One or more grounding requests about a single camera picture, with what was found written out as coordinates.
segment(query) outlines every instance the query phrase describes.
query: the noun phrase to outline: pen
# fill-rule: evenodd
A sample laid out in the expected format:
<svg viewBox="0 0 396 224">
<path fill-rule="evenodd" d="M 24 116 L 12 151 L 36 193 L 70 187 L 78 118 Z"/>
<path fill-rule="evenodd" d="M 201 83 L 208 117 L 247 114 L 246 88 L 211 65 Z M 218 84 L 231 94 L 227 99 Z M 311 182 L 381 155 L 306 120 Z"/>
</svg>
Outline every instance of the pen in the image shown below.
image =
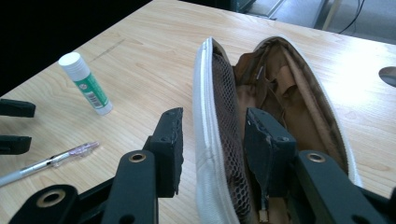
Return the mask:
<svg viewBox="0 0 396 224">
<path fill-rule="evenodd" d="M 38 161 L 29 166 L 26 166 L 18 171 L 14 171 L 8 175 L 4 175 L 0 177 L 0 187 L 3 187 L 6 184 L 9 184 L 13 181 L 22 179 L 28 175 L 32 175 L 38 171 L 44 170 L 46 168 L 52 166 L 60 166 L 62 163 L 66 161 L 70 161 L 77 157 L 85 157 L 88 156 L 93 149 L 99 146 L 99 142 L 90 142 L 79 147 L 74 147 L 72 149 L 67 150 L 61 154 L 51 156 L 48 159 L 43 161 Z"/>
</svg>

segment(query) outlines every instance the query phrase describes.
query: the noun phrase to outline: mesh panel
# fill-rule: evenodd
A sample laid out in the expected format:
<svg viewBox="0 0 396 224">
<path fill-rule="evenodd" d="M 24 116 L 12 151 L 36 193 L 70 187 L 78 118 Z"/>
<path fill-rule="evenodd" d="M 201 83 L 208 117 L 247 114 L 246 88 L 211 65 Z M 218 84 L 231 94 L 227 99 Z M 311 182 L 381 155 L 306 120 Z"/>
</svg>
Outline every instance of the mesh panel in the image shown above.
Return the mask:
<svg viewBox="0 0 396 224">
<path fill-rule="evenodd" d="M 248 221 L 250 212 L 250 199 L 239 132 L 233 69 L 221 56 L 215 53 L 212 59 L 212 69 L 216 114 L 227 184 L 233 200 L 233 208 L 239 221 L 245 223 Z"/>
</svg>

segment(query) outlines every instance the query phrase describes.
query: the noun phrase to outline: leather purse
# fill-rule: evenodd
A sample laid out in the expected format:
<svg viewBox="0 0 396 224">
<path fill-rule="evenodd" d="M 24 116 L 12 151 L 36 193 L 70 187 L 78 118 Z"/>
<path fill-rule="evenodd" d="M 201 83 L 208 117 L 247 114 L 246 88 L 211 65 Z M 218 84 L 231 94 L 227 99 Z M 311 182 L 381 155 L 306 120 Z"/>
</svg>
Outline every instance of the leather purse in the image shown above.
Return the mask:
<svg viewBox="0 0 396 224">
<path fill-rule="evenodd" d="M 243 140 L 247 108 L 271 114 L 299 151 L 331 156 L 361 185 L 354 155 L 325 90 L 288 39 L 264 39 L 231 66 L 209 37 L 198 49 L 193 78 L 196 200 L 202 223 L 259 223 Z M 270 202 L 272 223 L 288 222 L 282 202 Z"/>
</svg>

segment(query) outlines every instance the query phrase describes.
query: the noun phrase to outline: light wood tabletop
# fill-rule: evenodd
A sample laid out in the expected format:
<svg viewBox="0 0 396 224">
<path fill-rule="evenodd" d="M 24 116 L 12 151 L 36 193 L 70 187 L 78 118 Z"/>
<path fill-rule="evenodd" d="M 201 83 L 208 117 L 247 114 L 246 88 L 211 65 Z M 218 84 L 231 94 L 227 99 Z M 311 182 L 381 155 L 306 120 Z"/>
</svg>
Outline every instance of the light wood tabletop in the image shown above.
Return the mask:
<svg viewBox="0 0 396 224">
<path fill-rule="evenodd" d="M 388 197 L 396 187 L 396 89 L 378 72 L 396 65 L 396 46 L 157 0 L 76 50 L 112 101 L 109 114 L 97 115 L 57 63 L 3 96 L 34 103 L 36 112 L 31 119 L 0 117 L 0 134 L 33 138 L 29 152 L 0 156 L 0 175 L 86 142 L 97 140 L 101 146 L 87 158 L 0 188 L 0 222 L 8 222 L 25 200 L 45 187 L 68 184 L 81 193 L 108 180 L 122 155 L 143 147 L 161 114 L 180 106 L 183 173 L 179 194 L 160 199 L 160 222 L 199 222 L 191 111 L 196 50 L 213 36 L 236 64 L 241 54 L 273 35 L 286 36 L 310 62 L 345 129 L 364 187 Z"/>
</svg>

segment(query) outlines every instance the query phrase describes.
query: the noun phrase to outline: glue stick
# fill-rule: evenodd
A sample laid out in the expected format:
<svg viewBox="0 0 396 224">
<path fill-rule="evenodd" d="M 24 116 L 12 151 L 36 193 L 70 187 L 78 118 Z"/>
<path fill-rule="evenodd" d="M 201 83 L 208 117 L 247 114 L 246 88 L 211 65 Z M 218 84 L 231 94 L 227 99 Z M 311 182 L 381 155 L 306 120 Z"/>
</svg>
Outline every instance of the glue stick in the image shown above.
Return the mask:
<svg viewBox="0 0 396 224">
<path fill-rule="evenodd" d="M 105 115 L 111 111 L 113 104 L 108 100 L 90 68 L 85 64 L 79 53 L 71 52 L 65 54 L 59 60 L 58 64 L 74 81 L 78 89 L 99 115 Z"/>
</svg>

